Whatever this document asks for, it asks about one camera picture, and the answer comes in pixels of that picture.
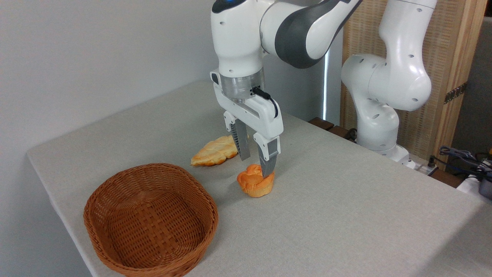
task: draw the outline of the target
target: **basket rim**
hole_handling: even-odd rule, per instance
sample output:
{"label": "basket rim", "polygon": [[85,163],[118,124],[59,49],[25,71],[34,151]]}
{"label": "basket rim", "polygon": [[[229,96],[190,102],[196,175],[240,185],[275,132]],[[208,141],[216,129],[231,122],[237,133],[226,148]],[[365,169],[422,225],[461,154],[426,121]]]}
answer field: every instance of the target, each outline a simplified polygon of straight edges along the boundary
{"label": "basket rim", "polygon": [[[96,233],[93,229],[92,218],[89,216],[89,213],[91,211],[92,206],[94,205],[94,203],[96,201],[96,197],[94,197],[95,193],[98,190],[103,189],[105,186],[107,186],[110,183],[109,180],[113,179],[114,177],[116,177],[120,174],[124,174],[128,171],[133,171],[133,170],[136,170],[139,168],[145,168],[145,167],[150,167],[150,166],[171,167],[171,168],[178,169],[186,178],[188,178],[191,181],[192,185],[197,186],[199,191],[201,192],[201,198],[203,198],[203,200],[205,200],[207,202],[207,204],[211,207],[212,223],[211,223],[210,228],[205,233],[203,240],[197,245],[197,247],[195,247],[195,249],[193,249],[189,253],[185,254],[184,256],[173,260],[170,264],[168,264],[168,265],[157,265],[157,266],[149,267],[149,268],[133,268],[133,267],[125,266],[123,264],[116,262],[114,259],[109,257],[109,255],[107,255],[106,251],[97,251],[95,249],[95,248],[99,248],[101,250],[104,250],[104,248],[102,247],[102,244],[100,242],[101,240],[100,240],[99,234]],[[185,170],[184,168],[182,168],[180,166],[176,166],[176,165],[168,164],[168,163],[150,163],[150,164],[139,165],[139,166],[135,166],[135,167],[120,171],[120,172],[114,174],[113,176],[109,177],[101,185],[99,185],[94,190],[94,192],[91,194],[91,196],[88,198],[86,206],[84,208],[83,218],[84,218],[84,224],[85,224],[86,229],[88,231],[88,235],[89,235],[89,238],[91,240],[92,246],[93,246],[96,254],[98,255],[99,259],[101,260],[101,262],[106,264],[106,266],[108,266],[108,267],[110,267],[108,265],[108,264],[110,264],[113,267],[116,267],[116,268],[119,268],[119,269],[125,270],[125,271],[131,271],[131,272],[147,272],[147,271],[150,272],[150,271],[161,270],[161,269],[169,269],[169,270],[178,269],[179,267],[185,265],[186,263],[189,263],[190,261],[196,259],[198,257],[198,254],[200,254],[201,252],[205,252],[207,250],[209,244],[212,242],[212,239],[215,236],[215,232],[217,230],[217,225],[218,225],[217,206],[216,206],[213,198],[210,196],[210,194],[205,190],[205,188],[201,185],[201,183],[198,182],[198,180],[196,180],[195,177],[193,177],[187,170]]]}

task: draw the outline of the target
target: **cable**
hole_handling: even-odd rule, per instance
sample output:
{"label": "cable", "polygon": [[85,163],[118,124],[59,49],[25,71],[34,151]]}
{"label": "cable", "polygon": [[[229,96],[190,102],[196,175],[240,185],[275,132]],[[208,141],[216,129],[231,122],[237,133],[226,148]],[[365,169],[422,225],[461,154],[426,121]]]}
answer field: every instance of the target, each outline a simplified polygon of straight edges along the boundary
{"label": "cable", "polygon": [[264,98],[266,100],[272,101],[272,103],[273,103],[273,105],[275,107],[275,117],[274,118],[277,118],[277,116],[278,116],[278,107],[277,107],[277,104],[275,103],[275,100],[273,100],[273,98],[270,96],[270,94],[262,91],[260,89],[260,87],[254,87],[250,91],[253,92],[254,94],[257,94],[257,95],[261,96],[262,98]]}
{"label": "cable", "polygon": [[486,179],[487,181],[492,182],[492,178],[491,178],[490,176],[488,176],[487,174],[482,174],[482,173],[480,173],[480,172],[474,172],[474,171],[471,171],[471,170],[466,170],[466,169],[462,169],[462,168],[457,168],[457,167],[455,167],[455,166],[453,166],[453,165],[450,165],[450,164],[448,164],[448,163],[446,163],[446,162],[444,162],[444,161],[442,161],[442,160],[440,160],[440,159],[436,158],[436,157],[435,157],[435,156],[433,156],[433,155],[431,156],[431,158],[433,158],[434,160],[436,160],[436,161],[438,161],[438,162],[440,162],[440,163],[442,163],[442,164],[445,164],[445,165],[447,165],[447,166],[449,166],[449,167],[453,168],[454,170],[461,171],[461,172],[465,172],[465,173],[468,173],[468,174],[471,174],[471,175],[475,175],[475,176],[478,176],[478,177],[484,178],[484,179]]}
{"label": "cable", "polygon": [[468,173],[466,172],[458,172],[458,173],[454,173],[453,175],[454,176],[460,176],[460,175],[467,175]]}
{"label": "cable", "polygon": [[484,166],[487,168],[491,168],[489,165],[484,164],[483,162],[479,162],[476,155],[473,156],[470,151],[458,150],[452,147],[442,146],[441,148],[439,148],[439,154],[442,156],[454,157],[455,159],[451,160],[450,162],[455,161],[456,159],[460,159],[464,163],[474,167]]}
{"label": "cable", "polygon": [[277,116],[278,116],[278,107],[277,107],[277,104],[275,103],[275,101],[274,101],[273,98],[270,98],[270,101],[272,101],[272,103],[274,104],[274,107],[275,107],[275,117],[274,118],[277,118]]}
{"label": "cable", "polygon": [[344,139],[352,139],[355,141],[357,139],[357,129],[352,128],[352,129],[348,130],[347,134],[343,138]]}

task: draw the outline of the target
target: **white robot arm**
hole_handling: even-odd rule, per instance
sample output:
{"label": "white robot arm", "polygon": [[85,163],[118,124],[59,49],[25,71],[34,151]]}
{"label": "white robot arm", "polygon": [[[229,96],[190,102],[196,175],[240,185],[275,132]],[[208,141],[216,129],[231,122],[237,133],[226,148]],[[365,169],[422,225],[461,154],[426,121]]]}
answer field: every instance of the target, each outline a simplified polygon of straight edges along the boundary
{"label": "white robot arm", "polygon": [[422,44],[436,2],[388,0],[379,26],[386,59],[353,55],[341,73],[357,111],[357,144],[411,168],[408,151],[397,145],[400,121],[393,108],[414,111],[431,95]]}
{"label": "white robot arm", "polygon": [[219,68],[210,73],[241,159],[249,157],[246,125],[257,133],[263,176],[272,173],[283,132],[278,104],[265,93],[263,57],[297,68],[315,65],[362,0],[323,0],[303,7],[273,0],[216,0],[211,24]]}

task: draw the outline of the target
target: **brown basket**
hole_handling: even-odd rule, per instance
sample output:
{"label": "brown basket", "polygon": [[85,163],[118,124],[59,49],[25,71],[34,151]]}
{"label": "brown basket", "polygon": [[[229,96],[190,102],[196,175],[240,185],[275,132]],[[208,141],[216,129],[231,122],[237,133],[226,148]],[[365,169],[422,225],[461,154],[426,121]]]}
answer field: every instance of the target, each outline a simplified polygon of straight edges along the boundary
{"label": "brown basket", "polygon": [[84,223],[101,261],[126,276],[183,276],[205,254],[217,206],[186,170],[137,166],[106,180],[91,195]]}

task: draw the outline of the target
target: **orange bread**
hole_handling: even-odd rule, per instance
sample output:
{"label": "orange bread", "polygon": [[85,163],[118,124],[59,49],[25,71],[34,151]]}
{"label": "orange bread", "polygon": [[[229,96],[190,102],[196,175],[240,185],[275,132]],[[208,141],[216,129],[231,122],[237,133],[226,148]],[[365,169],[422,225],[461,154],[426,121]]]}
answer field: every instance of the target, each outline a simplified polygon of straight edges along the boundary
{"label": "orange bread", "polygon": [[192,166],[213,166],[220,165],[226,159],[235,157],[238,154],[232,136],[219,137],[210,141],[193,158]]}
{"label": "orange bread", "polygon": [[252,164],[246,171],[239,173],[237,181],[244,193],[251,197],[262,197],[272,191],[274,178],[275,172],[272,172],[263,179],[260,165]]}

